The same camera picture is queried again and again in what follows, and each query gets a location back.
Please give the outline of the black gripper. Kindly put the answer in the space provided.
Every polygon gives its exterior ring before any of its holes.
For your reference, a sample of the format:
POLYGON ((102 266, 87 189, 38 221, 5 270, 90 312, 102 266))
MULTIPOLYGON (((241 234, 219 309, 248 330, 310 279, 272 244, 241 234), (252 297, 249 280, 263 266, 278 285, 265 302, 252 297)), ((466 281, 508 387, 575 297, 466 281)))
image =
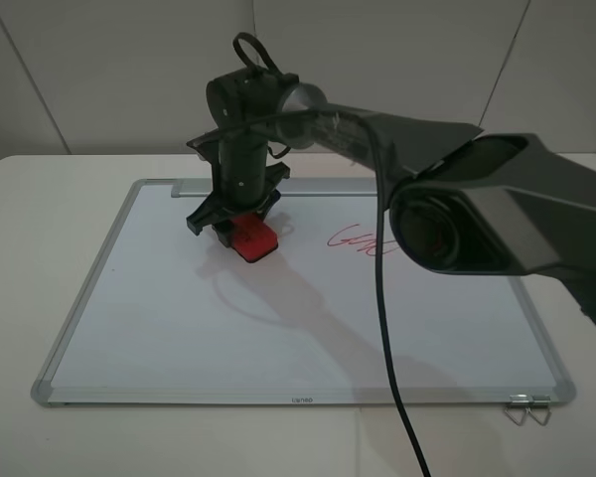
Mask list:
POLYGON ((237 226, 232 220, 246 214, 265 218, 280 199, 278 185, 290 177, 283 162, 269 166, 268 140, 248 130, 220 134, 212 131, 187 142, 211 165, 212 190, 186 217, 188 229, 199 236, 214 226, 220 243, 232 248, 237 226))

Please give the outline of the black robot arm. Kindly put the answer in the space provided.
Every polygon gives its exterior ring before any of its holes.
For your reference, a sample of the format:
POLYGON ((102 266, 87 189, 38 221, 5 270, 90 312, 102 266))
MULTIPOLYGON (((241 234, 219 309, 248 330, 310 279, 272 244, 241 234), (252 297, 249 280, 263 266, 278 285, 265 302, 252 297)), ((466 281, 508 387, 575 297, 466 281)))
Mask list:
POLYGON ((215 130, 189 143, 212 168, 189 215, 199 233, 264 217, 289 169, 268 146, 323 146, 375 174, 381 212, 401 249, 449 275, 538 274, 560 281, 596 326, 596 171, 532 134, 420 120, 330 103, 293 74, 247 67, 212 80, 215 130))

